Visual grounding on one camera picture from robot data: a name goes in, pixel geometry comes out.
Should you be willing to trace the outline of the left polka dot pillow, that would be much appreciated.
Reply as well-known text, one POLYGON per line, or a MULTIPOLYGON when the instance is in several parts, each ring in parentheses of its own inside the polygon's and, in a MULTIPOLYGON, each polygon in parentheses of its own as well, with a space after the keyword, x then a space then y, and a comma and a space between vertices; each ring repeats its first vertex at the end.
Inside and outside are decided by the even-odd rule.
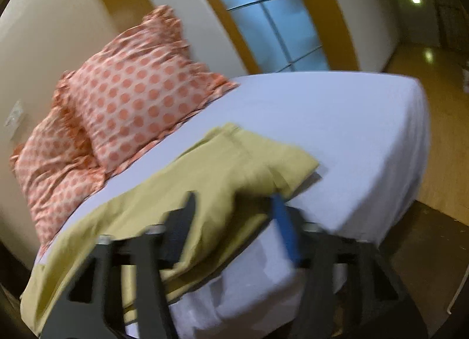
POLYGON ((100 191, 104 169, 74 109, 68 104, 71 72, 62 75, 48 115, 10 156, 10 167, 26 198, 43 255, 85 199, 100 191))

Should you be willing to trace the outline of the wall switch plate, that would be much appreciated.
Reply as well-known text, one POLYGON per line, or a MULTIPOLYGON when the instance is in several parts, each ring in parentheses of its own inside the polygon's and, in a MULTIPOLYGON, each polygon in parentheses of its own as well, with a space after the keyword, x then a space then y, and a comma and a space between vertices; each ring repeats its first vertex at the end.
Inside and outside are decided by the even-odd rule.
POLYGON ((25 117, 25 109, 21 100, 17 100, 13 105, 13 108, 10 110, 10 114, 4 123, 4 128, 6 131, 6 137, 8 141, 11 141, 18 129, 21 127, 23 119, 25 117))

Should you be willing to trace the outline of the frosted glass window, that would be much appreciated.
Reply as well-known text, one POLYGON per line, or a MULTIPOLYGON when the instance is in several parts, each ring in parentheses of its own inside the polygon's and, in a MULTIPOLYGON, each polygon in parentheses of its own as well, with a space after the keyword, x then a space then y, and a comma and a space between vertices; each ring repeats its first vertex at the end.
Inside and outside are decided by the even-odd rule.
POLYGON ((221 0, 261 72, 327 71, 329 65, 303 0, 221 0))

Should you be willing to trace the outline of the khaki pants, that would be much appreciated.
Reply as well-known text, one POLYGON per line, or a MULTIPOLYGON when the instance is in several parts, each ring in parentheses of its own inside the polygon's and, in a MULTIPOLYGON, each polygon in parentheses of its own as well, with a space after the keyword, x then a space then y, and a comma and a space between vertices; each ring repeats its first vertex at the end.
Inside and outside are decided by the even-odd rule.
POLYGON ((100 235, 126 239, 161 223, 196 195, 196 213, 180 262, 163 273, 176 299, 222 267, 266 221, 258 199, 290 199, 318 168, 303 149, 270 140, 237 125, 212 129, 167 167, 61 232, 45 264, 37 264, 21 298, 21 318, 34 333, 100 235))

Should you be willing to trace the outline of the right polka dot pillow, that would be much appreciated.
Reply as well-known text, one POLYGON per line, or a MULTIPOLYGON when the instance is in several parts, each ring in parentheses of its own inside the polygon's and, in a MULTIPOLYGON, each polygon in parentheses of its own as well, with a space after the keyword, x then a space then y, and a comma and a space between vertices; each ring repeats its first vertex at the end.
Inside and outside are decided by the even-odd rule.
POLYGON ((236 87, 192 60, 181 19, 161 5, 78 70, 64 73, 54 102, 84 134, 80 142, 98 166, 113 176, 236 87))

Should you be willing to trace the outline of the white bed sheet mattress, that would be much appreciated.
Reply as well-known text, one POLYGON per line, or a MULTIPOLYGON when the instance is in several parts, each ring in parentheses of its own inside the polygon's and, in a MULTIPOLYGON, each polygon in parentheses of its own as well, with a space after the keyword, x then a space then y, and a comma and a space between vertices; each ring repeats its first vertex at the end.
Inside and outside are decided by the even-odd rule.
MULTIPOLYGON (((245 76, 238 84, 110 180, 72 222, 231 122, 319 161, 313 185, 292 200, 308 220, 380 244, 415 199, 427 163, 429 113, 420 83, 324 71, 245 76)), ((303 286, 270 224, 220 275, 173 303, 172 314, 182 338, 262 338, 293 319, 303 286)))

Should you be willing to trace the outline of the polka dot pillow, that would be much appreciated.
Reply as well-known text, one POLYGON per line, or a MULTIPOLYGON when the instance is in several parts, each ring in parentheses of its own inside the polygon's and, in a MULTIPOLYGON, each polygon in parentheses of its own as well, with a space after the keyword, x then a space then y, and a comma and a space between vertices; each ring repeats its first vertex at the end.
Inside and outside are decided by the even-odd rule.
POLYGON ((26 198, 43 255, 85 199, 100 191, 104 169, 74 109, 68 104, 71 72, 62 75, 48 115, 10 156, 10 167, 26 198))
POLYGON ((161 5, 78 70, 64 73, 54 102, 84 134, 80 142, 98 166, 113 176, 236 87, 192 60, 181 19, 161 5))

